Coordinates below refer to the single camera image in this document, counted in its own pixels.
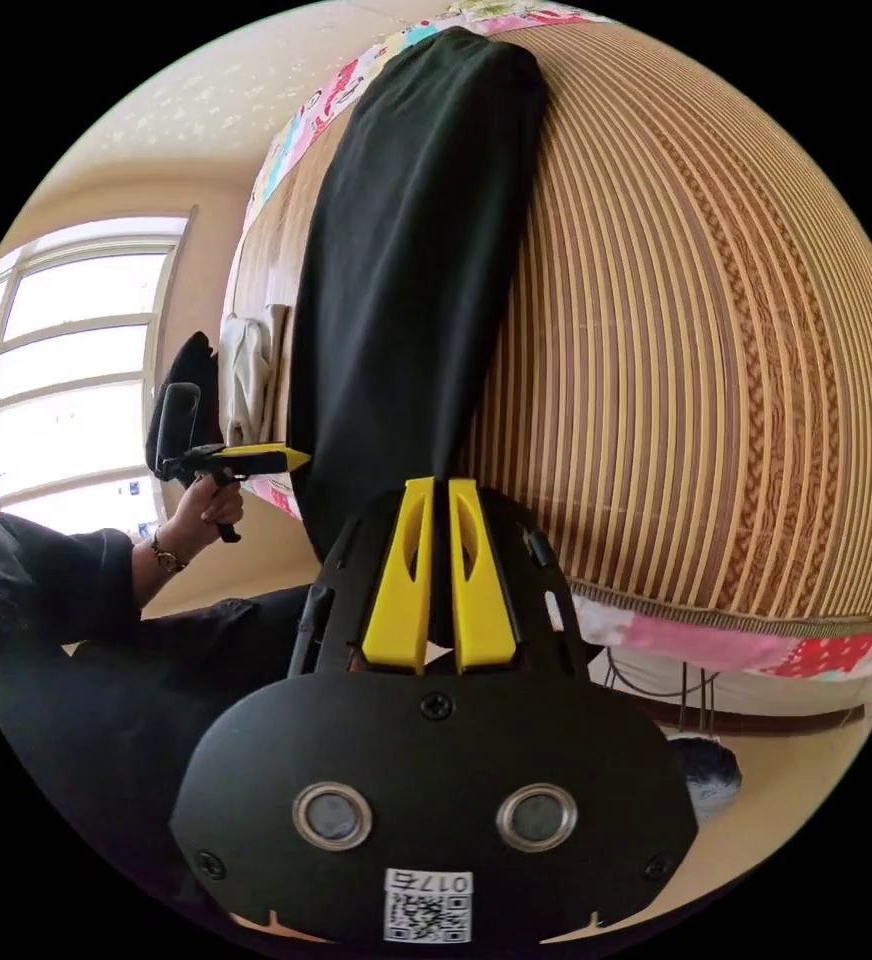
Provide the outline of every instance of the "black handle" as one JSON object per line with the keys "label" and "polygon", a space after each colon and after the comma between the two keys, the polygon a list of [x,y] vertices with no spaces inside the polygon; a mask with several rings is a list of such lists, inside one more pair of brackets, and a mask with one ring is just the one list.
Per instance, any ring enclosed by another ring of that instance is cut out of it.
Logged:
{"label": "black handle", "polygon": [[219,539],[223,543],[239,543],[243,539],[231,523],[220,523],[217,526],[219,527]]}
{"label": "black handle", "polygon": [[[213,479],[216,481],[216,486],[220,488],[228,487],[231,483],[238,482],[228,473],[214,474]],[[218,523],[216,526],[219,527],[219,539],[222,540],[223,543],[239,543],[239,541],[243,539],[231,523]]]}

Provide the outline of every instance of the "bed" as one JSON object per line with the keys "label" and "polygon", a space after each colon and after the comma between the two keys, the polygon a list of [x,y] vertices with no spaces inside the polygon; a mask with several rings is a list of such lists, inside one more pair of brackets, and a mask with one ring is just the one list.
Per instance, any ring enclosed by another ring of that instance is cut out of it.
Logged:
{"label": "bed", "polygon": [[[370,48],[274,139],[225,313],[292,307],[348,108],[454,25],[529,49],[551,93],[460,472],[535,512],[591,642],[871,675],[872,247],[785,132],[665,45],[524,2],[462,4]],[[277,432],[291,342],[290,309]],[[298,516],[285,477],[249,489]]]}

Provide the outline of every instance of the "yellow plastic prong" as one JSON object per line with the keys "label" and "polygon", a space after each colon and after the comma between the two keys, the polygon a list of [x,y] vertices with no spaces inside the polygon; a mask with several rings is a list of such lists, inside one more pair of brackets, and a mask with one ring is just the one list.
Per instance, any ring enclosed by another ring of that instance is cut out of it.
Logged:
{"label": "yellow plastic prong", "polygon": [[433,490],[432,477],[406,484],[363,638],[363,657],[372,666],[423,672],[433,583]]}
{"label": "yellow plastic prong", "polygon": [[507,664],[516,655],[516,638],[475,480],[449,481],[449,524],[456,668],[463,673]]}
{"label": "yellow plastic prong", "polygon": [[284,453],[286,454],[286,469],[292,473],[297,467],[309,463],[309,454],[300,453],[287,447],[285,443],[251,443],[245,447],[223,447],[214,457],[251,457],[257,453]]}

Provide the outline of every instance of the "ceiling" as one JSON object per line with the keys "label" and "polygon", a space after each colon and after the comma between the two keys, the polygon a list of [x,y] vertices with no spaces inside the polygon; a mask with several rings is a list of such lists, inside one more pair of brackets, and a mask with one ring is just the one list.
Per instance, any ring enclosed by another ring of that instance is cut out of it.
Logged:
{"label": "ceiling", "polygon": [[247,189],[293,111],[367,47],[450,0],[330,0],[280,13],[160,71],[95,123],[33,199],[113,167],[213,161]]}

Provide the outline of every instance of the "hand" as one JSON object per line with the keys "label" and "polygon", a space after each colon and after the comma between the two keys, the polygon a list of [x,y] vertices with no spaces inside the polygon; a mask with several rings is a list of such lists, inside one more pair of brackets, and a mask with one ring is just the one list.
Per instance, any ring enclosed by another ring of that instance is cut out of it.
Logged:
{"label": "hand", "polygon": [[183,494],[176,513],[159,532],[160,546],[190,563],[219,539],[220,523],[239,523],[243,518],[243,496],[238,483],[220,487],[204,474]]}

